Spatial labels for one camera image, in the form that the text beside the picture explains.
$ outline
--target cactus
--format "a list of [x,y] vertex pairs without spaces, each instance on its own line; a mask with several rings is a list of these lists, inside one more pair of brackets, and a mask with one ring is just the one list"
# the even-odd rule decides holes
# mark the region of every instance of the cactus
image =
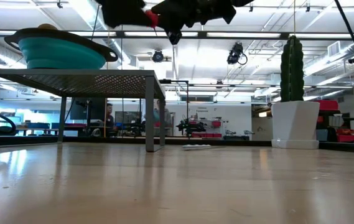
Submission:
[[303,101],[304,63],[302,44],[296,36],[290,37],[283,47],[281,63],[281,102]]

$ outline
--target white planter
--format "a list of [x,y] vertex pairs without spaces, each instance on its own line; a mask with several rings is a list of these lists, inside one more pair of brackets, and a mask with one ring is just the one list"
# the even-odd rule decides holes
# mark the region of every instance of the white planter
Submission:
[[272,147],[284,149],[318,149],[315,129],[319,103],[292,101],[272,106]]

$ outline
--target robotic arm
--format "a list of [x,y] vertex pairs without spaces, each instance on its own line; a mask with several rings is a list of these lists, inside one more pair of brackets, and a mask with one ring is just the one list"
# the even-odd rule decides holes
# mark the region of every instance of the robotic arm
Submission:
[[96,0],[102,5],[105,23],[115,28],[120,25],[137,25],[163,28],[171,42],[178,44],[184,25],[196,22],[205,25],[212,19],[224,18],[229,24],[236,14],[235,7],[245,6],[254,0],[165,0],[143,11],[143,0]]

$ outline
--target teal bowl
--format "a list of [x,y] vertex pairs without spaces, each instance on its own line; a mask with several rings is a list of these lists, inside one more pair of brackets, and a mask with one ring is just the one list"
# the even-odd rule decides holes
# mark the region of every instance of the teal bowl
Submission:
[[22,29],[4,40],[22,52],[27,68],[100,69],[118,59],[108,47],[59,30]]

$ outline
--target metal table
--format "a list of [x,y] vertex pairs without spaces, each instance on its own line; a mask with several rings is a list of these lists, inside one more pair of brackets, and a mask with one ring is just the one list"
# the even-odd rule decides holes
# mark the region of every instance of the metal table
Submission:
[[63,141],[67,97],[145,98],[146,114],[160,103],[160,147],[154,145],[154,117],[146,116],[146,151],[165,145],[165,91],[152,70],[0,69],[0,78],[62,97],[58,142]]

